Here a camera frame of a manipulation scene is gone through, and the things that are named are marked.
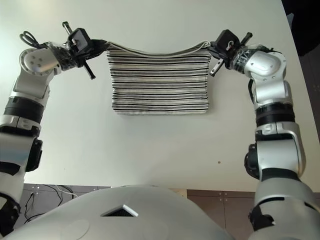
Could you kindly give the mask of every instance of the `black stripe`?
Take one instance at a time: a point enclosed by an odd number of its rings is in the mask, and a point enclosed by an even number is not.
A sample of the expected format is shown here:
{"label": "black stripe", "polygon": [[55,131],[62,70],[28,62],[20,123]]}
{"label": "black stripe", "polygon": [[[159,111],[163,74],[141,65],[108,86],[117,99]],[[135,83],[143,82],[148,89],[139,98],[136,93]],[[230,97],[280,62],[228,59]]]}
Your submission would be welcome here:
{"label": "black stripe", "polygon": [[176,65],[176,64],[181,64],[181,65],[190,65],[190,64],[207,64],[208,61],[188,61],[188,62],[129,62],[129,61],[109,61],[110,64],[126,64],[126,65]]}
{"label": "black stripe", "polygon": [[135,108],[135,109],[126,109],[126,108],[116,108],[112,107],[115,111],[126,111],[126,112],[191,112],[191,111],[203,111],[208,110],[208,108],[185,108],[185,109],[144,109],[144,108]]}
{"label": "black stripe", "polygon": [[140,103],[113,103],[113,105],[129,105],[129,106],[144,106],[144,107],[177,107],[177,106],[195,106],[195,105],[208,105],[208,103],[182,103],[182,104],[140,104]]}
{"label": "black stripe", "polygon": [[207,97],[184,97],[184,98],[132,98],[132,97],[112,97],[114,100],[141,100],[141,101],[176,101],[176,100],[190,100],[190,99],[199,99],[207,100]]}
{"label": "black stripe", "polygon": [[186,55],[186,56],[173,56],[173,57],[147,57],[147,56],[139,56],[139,55],[134,55],[134,56],[126,56],[126,55],[118,55],[118,54],[107,54],[106,55],[109,58],[135,58],[135,59],[159,59],[159,60],[168,60],[168,59],[183,59],[183,58],[211,58],[209,55]]}
{"label": "black stripe", "polygon": [[174,78],[174,77],[205,77],[207,76],[208,73],[206,74],[187,74],[187,75],[119,75],[119,74],[111,74],[111,77],[152,77],[152,78]]}
{"label": "black stripe", "polygon": [[205,86],[191,86],[191,87],[113,87],[114,89],[149,89],[149,90],[161,90],[161,89],[203,89]]}
{"label": "black stripe", "polygon": [[178,71],[198,71],[198,70],[207,70],[207,67],[201,68],[175,68],[170,70],[163,69],[122,69],[122,68],[110,68],[110,71],[122,71],[122,72],[178,72]]}
{"label": "black stripe", "polygon": [[180,92],[180,93],[119,93],[113,92],[115,95],[189,95],[189,94],[207,94],[206,92]]}
{"label": "black stripe", "polygon": [[207,81],[154,81],[154,82],[149,82],[149,81],[112,81],[112,84],[204,84]]}

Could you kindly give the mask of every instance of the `table surface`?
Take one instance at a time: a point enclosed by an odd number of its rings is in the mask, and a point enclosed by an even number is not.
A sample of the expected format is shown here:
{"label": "table surface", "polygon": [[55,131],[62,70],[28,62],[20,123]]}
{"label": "table surface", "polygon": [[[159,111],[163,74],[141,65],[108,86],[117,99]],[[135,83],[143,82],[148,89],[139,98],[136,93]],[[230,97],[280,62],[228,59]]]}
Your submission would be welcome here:
{"label": "table surface", "polygon": [[[0,109],[20,72],[18,57],[28,48],[19,34],[39,42],[63,43],[61,23],[84,28],[92,39],[114,41],[147,52],[176,52],[215,41],[230,29],[239,38],[253,33],[287,59],[296,121],[307,157],[303,180],[320,192],[320,147],[311,105],[281,1],[2,0],[0,3]],[[188,116],[125,116],[111,108],[106,55],[88,61],[96,75],[74,68],[50,83],[40,139],[43,154],[26,183],[121,186],[152,184],[180,189],[254,191],[258,181],[243,167],[254,142],[255,113],[248,79],[224,67],[208,78],[210,107]]]}

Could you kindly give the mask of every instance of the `clamp handle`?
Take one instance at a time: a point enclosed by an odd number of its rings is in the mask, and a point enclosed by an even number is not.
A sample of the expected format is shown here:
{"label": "clamp handle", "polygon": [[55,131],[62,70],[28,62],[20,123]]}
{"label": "clamp handle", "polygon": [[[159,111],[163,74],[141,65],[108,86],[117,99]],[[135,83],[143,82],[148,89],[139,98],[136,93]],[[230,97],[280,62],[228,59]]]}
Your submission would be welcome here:
{"label": "clamp handle", "polygon": [[[71,35],[71,33],[73,32],[72,29],[69,26],[69,23],[67,21],[64,21],[62,23],[62,26],[64,27],[64,29],[66,30],[66,32],[68,33],[68,35]],[[72,43],[74,44],[74,46],[77,46],[77,41],[73,40]],[[89,65],[87,64],[86,61],[84,61],[83,63],[84,69],[86,70],[86,72],[89,74],[90,79],[95,79],[96,76],[94,75],[94,73],[92,72],[91,68],[89,67]]]}

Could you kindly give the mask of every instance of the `dark floor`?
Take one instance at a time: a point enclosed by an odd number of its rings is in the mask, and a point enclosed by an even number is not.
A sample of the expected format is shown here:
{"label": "dark floor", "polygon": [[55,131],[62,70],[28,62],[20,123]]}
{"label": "dark floor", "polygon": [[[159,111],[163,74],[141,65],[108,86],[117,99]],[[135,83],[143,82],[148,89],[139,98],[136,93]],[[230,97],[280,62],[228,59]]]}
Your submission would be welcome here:
{"label": "dark floor", "polygon": [[299,59],[320,139],[320,45]]}

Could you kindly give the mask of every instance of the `silver arm casing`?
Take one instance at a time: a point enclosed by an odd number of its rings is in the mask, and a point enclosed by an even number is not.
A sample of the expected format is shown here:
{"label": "silver arm casing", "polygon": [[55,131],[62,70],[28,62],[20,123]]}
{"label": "silver arm casing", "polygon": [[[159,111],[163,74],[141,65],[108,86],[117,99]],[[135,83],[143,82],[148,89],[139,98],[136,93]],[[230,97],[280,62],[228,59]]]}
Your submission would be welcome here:
{"label": "silver arm casing", "polygon": [[[19,212],[26,171],[38,167],[42,141],[40,121],[49,97],[49,82],[61,66],[49,48],[27,49],[19,57],[21,72],[0,117],[0,210]],[[10,231],[15,218],[1,224],[1,234]]]}
{"label": "silver arm casing", "polygon": [[306,158],[290,85],[284,80],[286,59],[279,52],[257,51],[247,59],[244,74],[254,80],[260,180],[250,214],[255,232],[249,239],[318,240],[320,208],[312,190],[299,179]]}

